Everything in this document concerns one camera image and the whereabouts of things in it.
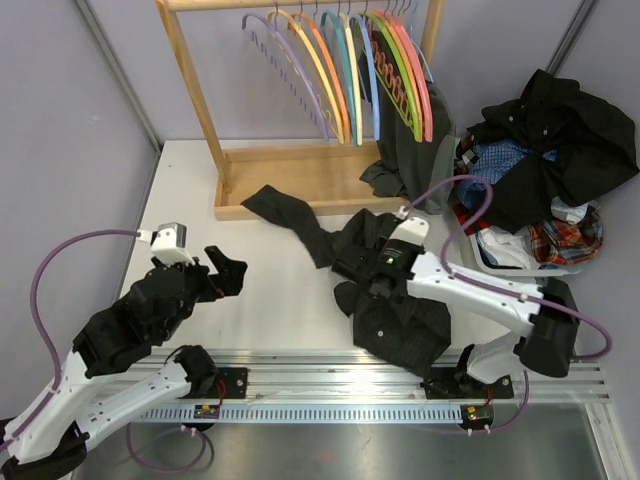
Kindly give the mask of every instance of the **white cloth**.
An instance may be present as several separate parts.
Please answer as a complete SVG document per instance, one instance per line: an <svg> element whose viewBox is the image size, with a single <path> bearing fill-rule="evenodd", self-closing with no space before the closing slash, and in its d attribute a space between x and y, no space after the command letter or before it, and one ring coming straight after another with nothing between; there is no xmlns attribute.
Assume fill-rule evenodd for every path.
<svg viewBox="0 0 640 480"><path fill-rule="evenodd" d="M496 259L498 265L538 270L540 264L531 254L529 229L523 228L514 234L498 227L489 227L478 232L478 244Z"/></svg>
<svg viewBox="0 0 640 480"><path fill-rule="evenodd" d="M555 197L551 200L551 214L563 222L567 222L569 225L575 225L582 221L587 214L589 204L585 203L578 207L570 207L560 197Z"/></svg>

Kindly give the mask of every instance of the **blue plaid shirt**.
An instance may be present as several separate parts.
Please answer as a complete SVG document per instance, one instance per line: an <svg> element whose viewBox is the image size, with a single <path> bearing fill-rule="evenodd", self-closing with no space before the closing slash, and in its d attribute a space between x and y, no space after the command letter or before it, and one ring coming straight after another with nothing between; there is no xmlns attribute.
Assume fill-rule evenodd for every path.
<svg viewBox="0 0 640 480"><path fill-rule="evenodd" d="M475 150L478 161L469 174L486 178L491 185L498 183L520 160L535 152L535 150L525 148L513 140L479 143ZM550 150L542 156L553 162L556 159L557 151ZM463 180L456 187L458 198L469 209L474 208L482 200L483 191L484 185L474 180Z"/></svg>

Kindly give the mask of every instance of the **metal pole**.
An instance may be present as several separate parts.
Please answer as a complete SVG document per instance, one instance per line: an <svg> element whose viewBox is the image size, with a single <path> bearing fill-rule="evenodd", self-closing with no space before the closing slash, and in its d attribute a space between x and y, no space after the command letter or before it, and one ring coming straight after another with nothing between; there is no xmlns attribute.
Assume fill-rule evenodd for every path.
<svg viewBox="0 0 640 480"><path fill-rule="evenodd" d="M560 72L598 3L600 0L582 0L547 65L548 73L556 76Z"/></svg>
<svg viewBox="0 0 640 480"><path fill-rule="evenodd" d="M142 108L142 104L138 99L138 96L134 92L129 80L127 79L126 74L120 62L116 58L113 49L111 48L111 44L107 39L102 27L100 26L100 22L98 21L93 9L88 3L88 0L71 0L71 3L76 7L78 14L84 21L87 30L91 34L93 40L98 47L98 50L102 54L104 60L107 62L109 69L113 73L116 82L120 86L122 93L124 93L125 97L128 100L129 105L131 106L133 113L140 121L140 125L144 129L147 134L147 138L149 139L149 143L151 143L151 147L156 152L157 155L160 155L162 152L162 147L160 146L160 140L158 139L158 135L147 117L146 112Z"/></svg>

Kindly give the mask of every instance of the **purple hanger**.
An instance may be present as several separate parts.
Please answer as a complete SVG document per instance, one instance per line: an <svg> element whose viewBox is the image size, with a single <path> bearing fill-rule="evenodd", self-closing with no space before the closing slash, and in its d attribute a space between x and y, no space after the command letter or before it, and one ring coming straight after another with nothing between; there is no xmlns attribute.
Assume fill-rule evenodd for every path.
<svg viewBox="0 0 640 480"><path fill-rule="evenodd" d="M313 107L314 107L315 112L309 112L309 118L311 118L311 120L313 120L315 125L320 130L320 133L322 134L322 136L325 139L325 141L328 142L329 141L329 130L327 128L327 121L326 121L324 115L322 114L322 110L320 109L320 105L318 104L318 99L317 99L316 93L313 90L313 87L311 86L311 82L309 81L309 78L307 77L306 73L304 72L304 69L302 68L302 65L300 64L300 61L298 60L298 57L293 52L293 50L291 49L291 47L289 46L287 41L284 39L282 34L280 32L278 32L276 30L276 28L273 26L273 24L271 22L269 22L266 18L261 17L259 15L254 15L253 13L248 13L244 17L242 17L242 31L245 33L245 35L247 35L249 40L251 40L256 45L256 47L258 47L258 50L260 50L260 53L262 53L265 56L265 58L267 60L269 60L269 63L273 66L273 68L276 71L279 71L280 78L282 80L284 80L285 82L289 82L289 90L291 92L293 92L293 94L295 95L296 98L299 98L299 102L298 103L299 103L299 105L301 105L304 108L304 111L306 112L307 111L307 102L302 97L298 97L298 90L295 87L295 85L293 84L293 82L289 81L289 79L287 78L287 72L285 72L283 68L278 67L278 61L275 59L275 57L273 55L271 55L269 53L269 51L267 50L267 47L264 44L264 42L260 42L258 40L258 36L257 36L256 32L251 30L251 33L249 33L246 30L246 28L247 28L247 19L249 17L253 17L253 18L256 18L257 20L261 21L269 29L269 31L273 34L273 36L276 38L276 40L278 40L278 43L280 43L282 48L285 50L285 52L287 53L287 55L289 56L289 58L293 62L296 70L298 70L298 73L300 74L300 77L302 78L305 86L307 87L307 90L309 92L309 96L311 97L311 101L313 103Z"/></svg>

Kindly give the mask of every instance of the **wall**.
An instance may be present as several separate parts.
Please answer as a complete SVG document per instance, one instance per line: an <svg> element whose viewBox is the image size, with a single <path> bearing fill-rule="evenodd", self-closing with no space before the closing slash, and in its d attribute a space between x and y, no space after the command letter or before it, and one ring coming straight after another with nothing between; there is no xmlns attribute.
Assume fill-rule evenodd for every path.
<svg viewBox="0 0 640 480"><path fill-rule="evenodd" d="M159 136L202 138L155 2L90 3ZM433 74L460 128L479 121L482 107L519 95L533 71L547 65L578 4L578 0L448 2ZM386 5L372 1L369 8ZM297 7L288 10L295 12ZM426 10L427 2L420 1L414 32L418 41ZM318 137L284 83L242 35L240 22L248 11L180 14L218 135ZM304 11L311 15L315 7L306 6Z"/></svg>
<svg viewBox="0 0 640 480"><path fill-rule="evenodd" d="M0 15L0 418L52 377L29 287L67 238L136 227L154 154L69 0L4 2ZM40 312L61 352L110 304L130 241L91 240L47 270Z"/></svg>
<svg viewBox="0 0 640 480"><path fill-rule="evenodd" d="M601 2L560 72L563 77L579 80L585 91L620 107L636 123L640 122L638 18L637 0ZM636 143L640 142L637 132ZM583 273L571 280L581 310L600 320L613 335L614 350L602 360L602 368L631 453L640 443L639 188L640 178L636 177L602 199L605 246ZM591 334L583 336L583 343L590 351L601 346L600 339ZM637 455L632 458L640 472L640 459Z"/></svg>

